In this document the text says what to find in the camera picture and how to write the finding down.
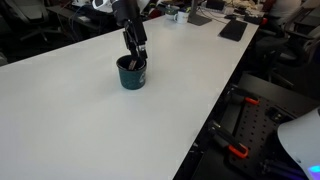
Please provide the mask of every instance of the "computer equipment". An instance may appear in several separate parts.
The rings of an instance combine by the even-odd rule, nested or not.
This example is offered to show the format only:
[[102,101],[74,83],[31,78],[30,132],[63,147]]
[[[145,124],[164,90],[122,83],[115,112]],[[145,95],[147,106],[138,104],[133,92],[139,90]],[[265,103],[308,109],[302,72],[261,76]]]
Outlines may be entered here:
[[235,14],[230,14],[230,15],[226,15],[224,16],[225,19],[237,19],[237,15]]
[[211,22],[212,20],[200,15],[197,15],[198,10],[198,0],[192,0],[191,12],[188,18],[188,22],[197,26],[202,26]]
[[207,0],[206,8],[222,11],[225,4],[226,2],[222,0]]
[[231,39],[234,41],[240,41],[244,31],[246,30],[247,23],[237,20],[231,20],[220,32],[220,36]]
[[72,5],[74,6],[83,6],[83,5],[90,5],[90,0],[73,0]]
[[240,15],[248,15],[247,11],[245,8],[235,8],[234,12]]
[[92,7],[92,5],[83,5],[81,7],[70,5],[66,8],[77,12],[77,14],[80,16],[86,16],[91,22],[96,24],[107,22],[114,18],[113,14],[97,11]]
[[261,24],[263,17],[259,17],[256,15],[245,15],[243,20],[252,24],[259,25]]

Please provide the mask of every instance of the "white device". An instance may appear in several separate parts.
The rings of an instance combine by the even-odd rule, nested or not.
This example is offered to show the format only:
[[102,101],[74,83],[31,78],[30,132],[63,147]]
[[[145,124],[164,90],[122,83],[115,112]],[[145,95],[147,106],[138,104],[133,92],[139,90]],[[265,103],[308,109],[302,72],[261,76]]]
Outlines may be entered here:
[[91,19],[89,19],[89,18],[86,17],[86,16],[79,16],[78,19],[80,19],[80,20],[83,21],[83,22],[91,22]]
[[73,0],[72,5],[74,6],[83,6],[83,5],[89,5],[90,0]]
[[[115,2],[117,0],[93,0],[92,6],[94,9],[112,13],[112,2]],[[138,6],[140,8],[140,13],[143,11],[143,9],[148,5],[150,0],[137,0]]]
[[278,137],[307,177],[320,180],[320,107],[296,120],[281,124]]

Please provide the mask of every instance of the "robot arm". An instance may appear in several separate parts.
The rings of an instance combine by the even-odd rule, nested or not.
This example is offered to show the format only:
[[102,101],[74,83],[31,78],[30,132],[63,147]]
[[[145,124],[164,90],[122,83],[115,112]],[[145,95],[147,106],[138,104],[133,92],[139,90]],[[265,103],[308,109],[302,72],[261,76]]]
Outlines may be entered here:
[[147,35],[140,17],[137,0],[94,0],[92,4],[95,9],[108,10],[109,12],[111,6],[111,12],[113,12],[118,26],[125,28],[123,35],[131,55],[134,58],[146,60]]

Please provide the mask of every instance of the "desk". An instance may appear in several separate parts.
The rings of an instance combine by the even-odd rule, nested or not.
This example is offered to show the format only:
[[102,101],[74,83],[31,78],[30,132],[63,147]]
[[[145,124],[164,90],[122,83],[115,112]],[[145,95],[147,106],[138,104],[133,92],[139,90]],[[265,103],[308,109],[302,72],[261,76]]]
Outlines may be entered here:
[[82,14],[79,14],[79,12],[76,14],[75,11],[72,11],[72,10],[66,9],[66,8],[61,8],[60,6],[47,7],[47,10],[50,12],[56,13],[57,15],[62,16],[64,18],[67,18],[68,21],[75,21],[75,23],[73,23],[73,27],[72,27],[73,30],[72,31],[74,31],[74,33],[76,33],[77,40],[89,39],[90,34],[88,32],[88,29],[91,29],[94,32],[101,33],[101,30],[103,29],[102,24],[101,24],[102,20],[109,21],[109,19],[111,17],[113,17],[110,15],[110,18],[107,19],[106,17],[99,16],[98,18],[100,18],[100,22],[92,23],[92,22],[84,22],[81,19],[79,19],[80,16],[83,16]]
[[172,179],[258,26],[144,23],[147,82],[124,89],[122,30],[0,68],[0,179]]
[[99,25],[96,25],[96,24],[93,24],[91,22],[84,22],[82,20],[80,20],[78,17],[79,16],[82,16],[82,15],[79,15],[79,14],[75,14],[74,11],[71,11],[69,9],[66,9],[66,8],[61,8],[60,6],[51,6],[51,7],[47,7],[47,10],[50,11],[50,12],[54,12],[58,15],[61,15],[65,18],[70,18],[72,16],[74,16],[74,18],[72,18],[74,21],[76,21],[77,23],[83,25],[83,26],[86,26],[90,29],[93,29],[93,30],[99,30]]

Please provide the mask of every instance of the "cup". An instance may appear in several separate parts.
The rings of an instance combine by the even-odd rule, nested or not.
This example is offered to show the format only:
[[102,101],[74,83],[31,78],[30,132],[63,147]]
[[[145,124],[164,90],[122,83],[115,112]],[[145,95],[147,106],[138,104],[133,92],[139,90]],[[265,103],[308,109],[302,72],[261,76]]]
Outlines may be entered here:
[[178,6],[167,6],[166,7],[166,18],[169,19],[169,20],[173,20],[174,18],[174,15],[178,13],[178,10],[180,8]]
[[179,11],[178,14],[174,15],[174,21],[179,24],[185,24],[188,22],[189,13]]
[[133,70],[129,65],[133,60],[131,55],[122,56],[117,61],[119,68],[120,82],[126,89],[140,89],[146,82],[147,61],[138,59]]

